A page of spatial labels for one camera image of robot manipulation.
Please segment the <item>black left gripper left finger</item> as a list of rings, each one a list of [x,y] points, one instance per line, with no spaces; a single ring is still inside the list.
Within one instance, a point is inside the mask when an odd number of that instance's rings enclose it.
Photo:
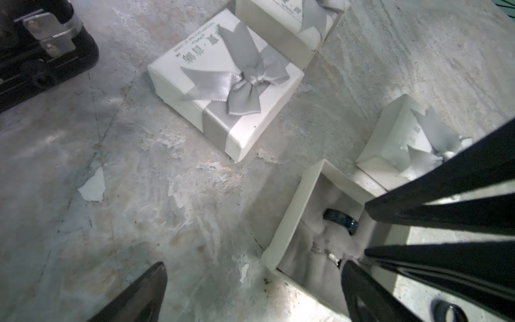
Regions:
[[[168,276],[157,262],[89,321],[158,321]]]

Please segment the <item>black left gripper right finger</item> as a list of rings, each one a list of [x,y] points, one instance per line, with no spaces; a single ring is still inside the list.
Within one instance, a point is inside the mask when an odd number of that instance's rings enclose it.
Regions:
[[[352,261],[343,266],[341,286],[352,321],[421,320]]]

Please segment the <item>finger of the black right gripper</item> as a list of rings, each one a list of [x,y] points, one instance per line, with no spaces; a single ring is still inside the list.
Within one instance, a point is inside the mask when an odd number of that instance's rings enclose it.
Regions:
[[[380,268],[514,319],[514,242],[467,242],[368,248]]]
[[[438,204],[437,200],[514,179],[514,121],[416,180],[365,204],[375,221],[514,235],[514,194]]]

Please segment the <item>small white bow gift box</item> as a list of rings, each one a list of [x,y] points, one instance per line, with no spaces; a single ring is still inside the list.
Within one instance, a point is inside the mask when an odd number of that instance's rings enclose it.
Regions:
[[[441,166],[473,144],[407,94],[383,108],[356,165],[388,191]]]

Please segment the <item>large white bow gift box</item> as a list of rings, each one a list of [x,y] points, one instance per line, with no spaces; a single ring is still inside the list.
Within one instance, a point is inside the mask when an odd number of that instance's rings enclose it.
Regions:
[[[148,65],[156,94],[240,162],[304,72],[228,9]]]

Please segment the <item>white gift box lid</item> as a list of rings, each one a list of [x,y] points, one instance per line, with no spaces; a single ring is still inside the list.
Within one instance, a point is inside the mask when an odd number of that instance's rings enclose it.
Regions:
[[[304,71],[349,5],[340,0],[239,0],[236,16]]]

